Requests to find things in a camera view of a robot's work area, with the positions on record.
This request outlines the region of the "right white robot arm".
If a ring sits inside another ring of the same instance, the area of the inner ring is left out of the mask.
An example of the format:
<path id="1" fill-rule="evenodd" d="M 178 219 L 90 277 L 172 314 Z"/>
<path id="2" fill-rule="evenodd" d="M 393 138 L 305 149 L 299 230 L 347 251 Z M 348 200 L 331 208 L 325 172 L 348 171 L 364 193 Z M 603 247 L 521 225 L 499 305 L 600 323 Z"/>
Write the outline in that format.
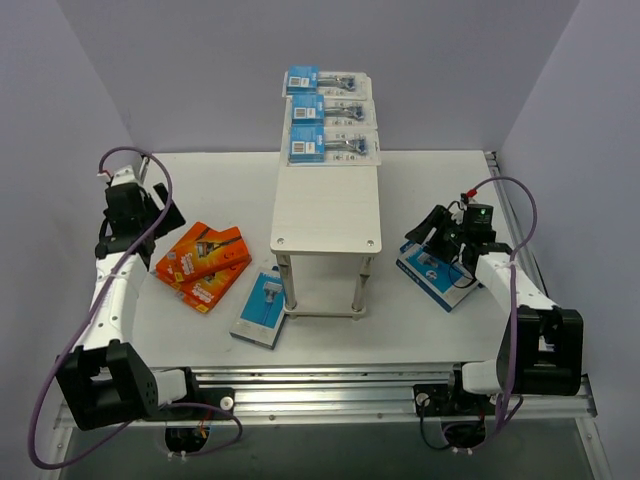
<path id="1" fill-rule="evenodd" d="M 447 406 L 459 413 L 475 406 L 480 395 L 573 396 L 581 385 L 581 315 L 536 287 L 515 261 L 513 249 L 496 240 L 493 213 L 487 204 L 460 205 L 455 213 L 437 205 L 405 234 L 415 252 L 445 267 L 458 264 L 507 315 L 496 357 L 463 364 L 461 377 L 443 390 Z"/>

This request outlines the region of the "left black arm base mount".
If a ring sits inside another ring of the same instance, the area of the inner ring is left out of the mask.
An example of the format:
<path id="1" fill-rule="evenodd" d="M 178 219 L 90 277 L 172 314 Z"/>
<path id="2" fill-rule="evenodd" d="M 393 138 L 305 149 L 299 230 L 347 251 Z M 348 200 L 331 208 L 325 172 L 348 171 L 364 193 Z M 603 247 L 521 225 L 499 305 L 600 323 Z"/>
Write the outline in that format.
<path id="1" fill-rule="evenodd" d="M 232 413 L 235 405 L 236 392 L 231 387 L 215 387 L 198 389 L 195 393 L 189 394 L 181 403 L 198 403 L 214 406 L 221 411 Z M 183 419 L 210 421 L 225 420 L 226 417 L 219 412 L 212 412 L 203 408 L 181 408 L 180 414 Z"/>

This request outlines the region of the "Gillette SkinGuard blister pack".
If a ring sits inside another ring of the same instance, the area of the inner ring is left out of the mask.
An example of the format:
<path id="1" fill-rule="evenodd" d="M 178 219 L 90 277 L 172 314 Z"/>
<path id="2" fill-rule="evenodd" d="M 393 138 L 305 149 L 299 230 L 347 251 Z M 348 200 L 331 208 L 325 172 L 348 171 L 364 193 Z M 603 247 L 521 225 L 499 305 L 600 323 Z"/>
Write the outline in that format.
<path id="1" fill-rule="evenodd" d="M 377 129 L 372 100 L 328 98 L 320 94 L 296 94 L 286 100 L 284 126 Z"/>

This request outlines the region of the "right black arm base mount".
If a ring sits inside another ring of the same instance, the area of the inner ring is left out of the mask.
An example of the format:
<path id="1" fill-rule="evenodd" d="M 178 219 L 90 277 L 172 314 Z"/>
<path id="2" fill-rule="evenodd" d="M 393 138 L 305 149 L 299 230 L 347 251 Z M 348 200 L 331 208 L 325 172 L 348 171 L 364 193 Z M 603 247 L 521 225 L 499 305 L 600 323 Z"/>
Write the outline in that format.
<path id="1" fill-rule="evenodd" d="M 415 384 L 412 390 L 417 416 L 479 417 L 495 414 L 495 405 L 488 396 L 467 393 L 459 387 Z"/>

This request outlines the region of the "clear blue-card razor blister pack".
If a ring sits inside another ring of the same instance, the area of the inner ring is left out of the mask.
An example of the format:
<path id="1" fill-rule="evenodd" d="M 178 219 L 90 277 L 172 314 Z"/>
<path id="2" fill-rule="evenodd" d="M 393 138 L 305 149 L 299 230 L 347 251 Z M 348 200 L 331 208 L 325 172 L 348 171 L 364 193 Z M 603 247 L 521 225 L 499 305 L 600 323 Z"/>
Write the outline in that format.
<path id="1" fill-rule="evenodd" d="M 290 166 L 379 166 L 376 130 L 292 126 L 283 136 L 281 157 Z"/>

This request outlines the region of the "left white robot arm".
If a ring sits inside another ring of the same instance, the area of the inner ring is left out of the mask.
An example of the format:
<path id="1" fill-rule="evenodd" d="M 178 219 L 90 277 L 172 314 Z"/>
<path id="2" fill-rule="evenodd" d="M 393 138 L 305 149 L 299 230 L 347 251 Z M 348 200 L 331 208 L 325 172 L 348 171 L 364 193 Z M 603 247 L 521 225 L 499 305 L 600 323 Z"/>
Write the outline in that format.
<path id="1" fill-rule="evenodd" d="M 136 180 L 112 181 L 95 248 L 94 312 L 56 373 L 76 425 L 83 431 L 162 417 L 194 417 L 202 395 L 189 368 L 152 371 L 132 344 L 139 291 L 157 238 L 184 225 L 175 206 L 161 213 Z"/>

